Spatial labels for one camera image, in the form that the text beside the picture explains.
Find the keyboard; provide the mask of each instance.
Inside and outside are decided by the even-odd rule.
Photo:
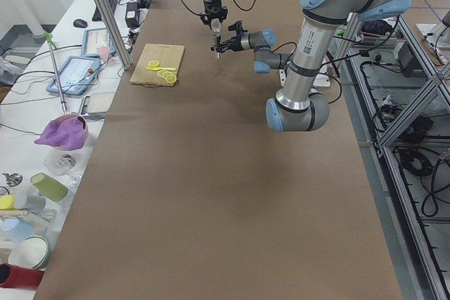
[[[111,7],[111,11],[114,13],[115,8],[117,6],[117,2],[119,0],[108,0],[108,3],[110,4]],[[94,15],[92,17],[92,21],[101,21],[101,14],[100,11],[98,10],[98,7],[96,8]]]

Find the wooden cutting board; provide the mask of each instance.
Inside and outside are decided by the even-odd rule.
[[[147,70],[147,65],[152,60],[158,60],[160,67],[175,67],[176,71],[172,72],[178,78],[181,59],[184,54],[184,46],[180,45],[164,45],[164,44],[146,44],[143,48],[139,61],[134,69],[133,75],[129,80],[131,84],[149,84],[156,86],[173,86],[162,77],[158,76],[158,72]]]

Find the brown tabletop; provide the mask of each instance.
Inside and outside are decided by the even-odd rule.
[[[228,25],[298,39],[298,0],[223,1]],[[278,75],[211,42],[180,0],[153,0],[132,56],[186,46],[179,84],[123,75],[35,299],[401,299],[344,100],[318,131],[271,132]]]

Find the red cup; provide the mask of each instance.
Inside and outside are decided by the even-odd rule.
[[[42,270],[0,263],[0,287],[3,288],[37,289],[43,276]]]

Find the black mouse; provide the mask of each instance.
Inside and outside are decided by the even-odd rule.
[[[78,27],[78,28],[86,28],[87,27],[87,22],[85,20],[83,20],[83,19],[75,19],[73,21],[73,25],[75,27]]]

